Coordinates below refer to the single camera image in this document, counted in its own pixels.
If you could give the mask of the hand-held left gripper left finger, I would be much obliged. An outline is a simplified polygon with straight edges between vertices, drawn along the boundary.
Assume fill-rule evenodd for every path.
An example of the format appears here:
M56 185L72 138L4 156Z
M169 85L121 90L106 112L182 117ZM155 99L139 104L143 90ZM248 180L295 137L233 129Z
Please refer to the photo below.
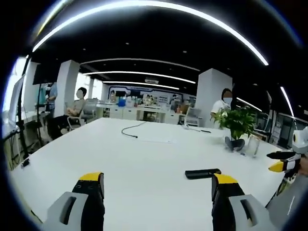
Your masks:
M104 223L104 174L79 178L71 192L64 192L48 209L43 231L102 231Z

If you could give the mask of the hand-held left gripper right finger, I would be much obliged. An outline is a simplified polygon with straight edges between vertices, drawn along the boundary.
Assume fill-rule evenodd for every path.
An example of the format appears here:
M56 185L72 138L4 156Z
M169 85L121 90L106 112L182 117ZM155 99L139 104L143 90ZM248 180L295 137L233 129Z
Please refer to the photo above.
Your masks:
M268 210L237 180L215 173L212 177L212 224L215 231L276 231Z

